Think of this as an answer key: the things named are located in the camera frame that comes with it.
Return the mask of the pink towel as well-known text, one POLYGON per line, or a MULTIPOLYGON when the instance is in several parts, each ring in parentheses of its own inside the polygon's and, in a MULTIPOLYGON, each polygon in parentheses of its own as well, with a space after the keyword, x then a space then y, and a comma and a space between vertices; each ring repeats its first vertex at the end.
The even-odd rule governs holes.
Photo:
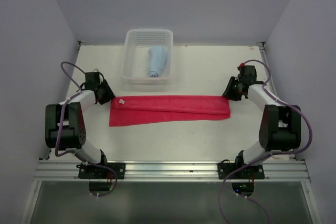
POLYGON ((228 118, 228 100, 216 95, 124 96, 111 101, 109 126, 174 121, 220 121, 228 118))

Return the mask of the light blue towel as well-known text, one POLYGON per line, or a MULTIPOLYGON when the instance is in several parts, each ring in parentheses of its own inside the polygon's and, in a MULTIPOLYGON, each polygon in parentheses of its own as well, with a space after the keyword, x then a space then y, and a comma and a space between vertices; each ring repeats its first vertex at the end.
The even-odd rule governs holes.
POLYGON ((149 77, 160 77, 167 60, 168 52, 162 46, 153 46, 149 49, 148 53, 150 57, 149 77))

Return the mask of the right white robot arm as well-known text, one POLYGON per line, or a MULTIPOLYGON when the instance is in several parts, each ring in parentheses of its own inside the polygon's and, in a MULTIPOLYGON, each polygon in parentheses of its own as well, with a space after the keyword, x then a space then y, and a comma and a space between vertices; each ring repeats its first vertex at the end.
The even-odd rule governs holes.
POLYGON ((287 106, 269 93, 266 84, 257 80, 256 68, 242 63, 239 74, 231 77, 222 95, 231 101, 249 99, 262 111, 258 140, 250 148, 238 153, 233 163, 221 163, 226 172, 246 178, 253 166, 260 166, 265 159, 277 152, 296 150, 301 144, 301 116, 299 107, 287 106))

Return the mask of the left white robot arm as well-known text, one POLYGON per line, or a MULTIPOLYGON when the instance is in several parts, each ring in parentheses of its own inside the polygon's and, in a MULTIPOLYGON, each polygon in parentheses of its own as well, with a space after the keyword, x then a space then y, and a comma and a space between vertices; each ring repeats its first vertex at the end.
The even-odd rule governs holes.
POLYGON ((101 72, 86 72, 85 82, 65 101, 50 104, 45 109, 45 142, 55 156, 72 154, 97 178, 104 178, 109 165, 104 152, 87 140, 84 112, 93 105, 104 105, 115 98, 101 72))

